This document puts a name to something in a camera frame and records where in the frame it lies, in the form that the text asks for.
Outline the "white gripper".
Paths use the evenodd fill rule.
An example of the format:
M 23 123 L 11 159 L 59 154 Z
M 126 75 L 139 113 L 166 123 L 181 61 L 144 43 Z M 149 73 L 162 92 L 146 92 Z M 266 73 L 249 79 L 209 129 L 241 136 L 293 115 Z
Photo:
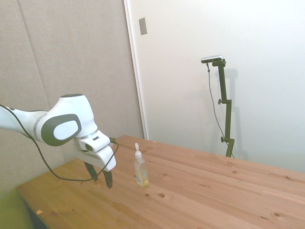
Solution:
M 94 166 L 104 169 L 103 175 L 107 188 L 113 186 L 111 170 L 116 166 L 113 150 L 109 146 L 110 139 L 74 139 L 78 159 L 84 161 L 86 169 L 94 181 L 98 180 L 98 175 Z

